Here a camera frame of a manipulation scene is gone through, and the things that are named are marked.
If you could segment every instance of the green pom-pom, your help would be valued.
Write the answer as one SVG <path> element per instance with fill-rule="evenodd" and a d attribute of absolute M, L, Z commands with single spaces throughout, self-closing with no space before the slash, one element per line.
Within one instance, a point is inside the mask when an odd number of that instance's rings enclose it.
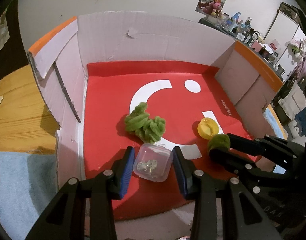
<path fill-rule="evenodd" d="M 230 149 L 231 141 L 230 137 L 227 134 L 216 134 L 214 135 L 207 144 L 208 152 L 217 147 L 225 147 L 226 149 Z"/>
<path fill-rule="evenodd" d="M 134 133 L 143 142 L 155 143 L 159 141 L 165 133 L 165 119 L 159 116 L 150 119 L 149 114 L 145 112 L 147 108 L 147 103 L 139 103 L 139 105 L 125 117 L 125 130 L 129 133 Z"/>

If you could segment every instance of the cardboard box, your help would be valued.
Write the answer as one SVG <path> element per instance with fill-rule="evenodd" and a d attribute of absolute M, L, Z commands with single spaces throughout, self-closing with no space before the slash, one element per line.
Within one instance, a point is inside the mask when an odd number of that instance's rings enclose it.
<path fill-rule="evenodd" d="M 254 137 L 274 135 L 263 111 L 282 86 L 252 50 L 212 28 L 145 12 L 101 12 L 74 17 L 28 51 L 37 86 L 57 131 L 58 183 L 85 179 L 83 131 L 87 64 L 177 60 L 219 68 L 216 79 Z"/>

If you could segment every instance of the red surface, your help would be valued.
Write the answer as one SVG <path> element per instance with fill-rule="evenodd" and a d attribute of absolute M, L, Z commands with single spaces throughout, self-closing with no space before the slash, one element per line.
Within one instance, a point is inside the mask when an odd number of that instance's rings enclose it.
<path fill-rule="evenodd" d="M 164 138 L 178 144 L 198 145 L 202 158 L 193 160 L 215 178 L 229 179 L 231 173 L 212 163 L 206 153 L 207 140 L 197 133 L 202 112 L 213 111 L 224 133 L 249 138 L 233 104 L 215 80 L 217 68 L 178 61 L 104 62 L 88 64 L 89 80 L 86 94 L 84 158 L 86 178 L 109 169 L 121 158 L 128 146 L 137 154 L 142 142 L 124 131 L 124 118 L 129 113 L 135 92 L 143 85 L 169 79 L 172 89 L 154 93 L 148 100 L 147 112 L 166 119 Z M 189 92 L 184 82 L 195 80 L 199 93 Z M 230 116 L 221 100 L 230 109 Z M 166 181 L 158 183 L 132 174 L 127 194 L 113 202 L 116 219 L 132 219 L 162 213 L 179 207 L 183 200 L 173 167 Z"/>

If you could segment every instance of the wooden table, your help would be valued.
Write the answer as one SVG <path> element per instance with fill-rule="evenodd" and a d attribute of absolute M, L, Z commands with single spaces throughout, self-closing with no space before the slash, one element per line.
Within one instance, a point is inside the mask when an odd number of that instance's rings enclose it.
<path fill-rule="evenodd" d="M 31 67 L 22 67 L 0 81 L 0 151 L 55 153 L 59 125 L 48 111 Z"/>

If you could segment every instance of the white dot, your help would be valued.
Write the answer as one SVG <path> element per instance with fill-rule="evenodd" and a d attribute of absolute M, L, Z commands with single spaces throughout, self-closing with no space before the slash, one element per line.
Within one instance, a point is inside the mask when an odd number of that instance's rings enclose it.
<path fill-rule="evenodd" d="M 200 85 L 196 81 L 191 80 L 191 79 L 186 80 L 184 83 L 184 86 L 188 91 L 192 93 L 198 93 L 201 91 Z"/>

